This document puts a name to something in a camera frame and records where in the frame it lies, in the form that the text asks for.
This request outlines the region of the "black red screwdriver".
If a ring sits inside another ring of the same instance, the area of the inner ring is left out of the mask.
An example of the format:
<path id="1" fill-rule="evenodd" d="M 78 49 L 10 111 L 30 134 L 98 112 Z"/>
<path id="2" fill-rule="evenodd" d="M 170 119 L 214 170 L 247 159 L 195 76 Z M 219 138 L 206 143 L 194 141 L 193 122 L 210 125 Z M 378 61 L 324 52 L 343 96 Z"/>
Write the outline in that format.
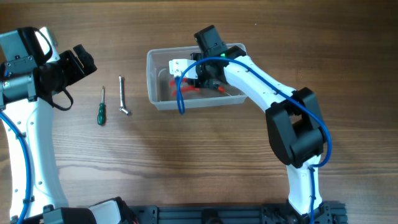
<path id="1" fill-rule="evenodd" d="M 218 86 L 218 87 L 217 87 L 217 90 L 218 90 L 220 93 L 225 93 L 225 94 L 229 95 L 229 93 L 228 93 L 222 86 Z"/>

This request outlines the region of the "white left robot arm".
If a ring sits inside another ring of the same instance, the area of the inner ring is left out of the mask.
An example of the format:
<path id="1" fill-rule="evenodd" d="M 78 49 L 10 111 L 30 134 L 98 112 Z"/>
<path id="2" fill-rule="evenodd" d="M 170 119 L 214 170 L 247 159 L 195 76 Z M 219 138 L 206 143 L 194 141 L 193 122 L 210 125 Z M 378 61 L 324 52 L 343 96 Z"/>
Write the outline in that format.
<path id="1" fill-rule="evenodd" d="M 71 208 L 58 177 L 52 141 L 53 96 L 96 71 L 77 45 L 58 53 L 45 29 L 1 34 L 1 121 L 12 172 L 11 223 L 139 223 L 119 197 Z"/>

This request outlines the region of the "red handled cutters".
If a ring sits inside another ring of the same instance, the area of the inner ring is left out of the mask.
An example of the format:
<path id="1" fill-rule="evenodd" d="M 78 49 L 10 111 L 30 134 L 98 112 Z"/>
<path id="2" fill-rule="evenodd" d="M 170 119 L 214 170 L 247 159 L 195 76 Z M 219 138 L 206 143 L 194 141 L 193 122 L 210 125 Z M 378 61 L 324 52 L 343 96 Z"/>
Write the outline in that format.
<path id="1" fill-rule="evenodd" d="M 169 87 L 170 88 L 175 87 L 175 89 L 172 92 L 172 96 L 177 96 L 177 89 L 176 89 L 177 81 L 176 80 L 169 81 Z M 181 93 L 187 93 L 189 91 L 195 91 L 195 92 L 200 91 L 199 88 L 195 88 L 193 85 L 188 83 L 188 78 L 183 78 L 182 87 L 180 88 L 180 90 L 181 90 Z"/>

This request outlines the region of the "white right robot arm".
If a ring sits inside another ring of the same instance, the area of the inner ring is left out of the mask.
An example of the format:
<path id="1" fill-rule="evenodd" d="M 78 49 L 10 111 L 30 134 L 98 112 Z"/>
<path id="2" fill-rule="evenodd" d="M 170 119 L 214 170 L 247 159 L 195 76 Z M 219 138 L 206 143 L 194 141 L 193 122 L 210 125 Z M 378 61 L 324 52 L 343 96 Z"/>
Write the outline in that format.
<path id="1" fill-rule="evenodd" d="M 192 55 L 190 70 L 200 86 L 217 80 L 246 94 L 266 115 L 269 144 L 285 164 L 288 201 L 300 216 L 313 215 L 322 204 L 318 168 L 331 155 L 331 136 L 317 98 L 309 88 L 295 90 L 259 68 L 241 48 L 227 47 L 215 26 L 194 35 L 200 52 Z"/>

